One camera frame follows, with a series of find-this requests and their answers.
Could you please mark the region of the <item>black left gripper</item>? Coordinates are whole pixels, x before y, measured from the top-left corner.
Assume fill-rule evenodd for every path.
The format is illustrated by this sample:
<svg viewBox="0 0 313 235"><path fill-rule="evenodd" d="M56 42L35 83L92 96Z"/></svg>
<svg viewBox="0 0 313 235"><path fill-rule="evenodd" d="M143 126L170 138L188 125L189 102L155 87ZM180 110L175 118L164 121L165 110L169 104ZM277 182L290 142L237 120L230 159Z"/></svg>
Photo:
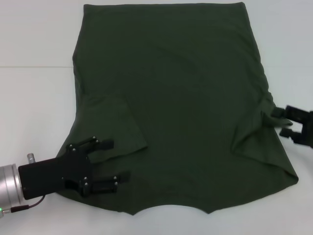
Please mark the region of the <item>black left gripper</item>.
<svg viewBox="0 0 313 235"><path fill-rule="evenodd" d="M71 189L81 196L116 193L120 184L130 180L131 173L124 171L100 179L92 178L92 166L88 155L95 151L114 148L114 140L100 141L96 136L70 143L64 155L18 167L25 199Z"/></svg>

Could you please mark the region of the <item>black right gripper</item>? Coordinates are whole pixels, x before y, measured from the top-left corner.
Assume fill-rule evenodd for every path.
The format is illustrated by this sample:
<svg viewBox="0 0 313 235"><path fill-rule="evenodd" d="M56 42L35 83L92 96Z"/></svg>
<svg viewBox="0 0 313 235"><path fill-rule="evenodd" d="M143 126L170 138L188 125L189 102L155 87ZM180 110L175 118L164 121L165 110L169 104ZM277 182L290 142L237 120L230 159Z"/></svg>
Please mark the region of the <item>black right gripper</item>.
<svg viewBox="0 0 313 235"><path fill-rule="evenodd" d="M274 118L285 118L295 122L305 122L302 124L301 132L293 131L289 128L282 128L279 135L291 139L295 144L302 144L313 147L313 119L309 119L309 112L287 106L286 108L275 107L271 112Z"/></svg>

